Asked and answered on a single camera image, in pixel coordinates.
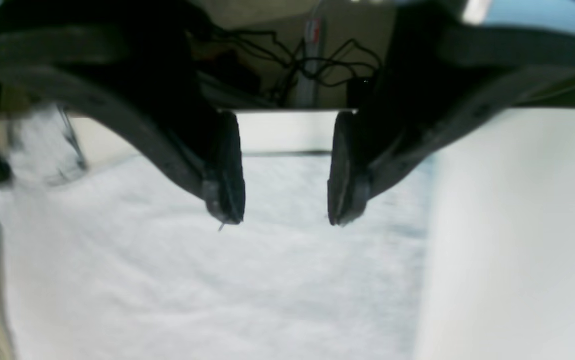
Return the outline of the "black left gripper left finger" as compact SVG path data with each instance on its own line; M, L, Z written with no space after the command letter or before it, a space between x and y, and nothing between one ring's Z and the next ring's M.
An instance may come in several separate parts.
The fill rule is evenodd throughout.
M209 39L187 0L7 0L0 82L109 128L224 224L240 224L246 183L233 112L204 96L187 33Z

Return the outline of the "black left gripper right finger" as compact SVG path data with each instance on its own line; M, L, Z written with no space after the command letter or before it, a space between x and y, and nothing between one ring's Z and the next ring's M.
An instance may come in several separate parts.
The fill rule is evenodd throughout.
M399 5L374 91L334 128L329 223L508 109L575 110L575 5Z

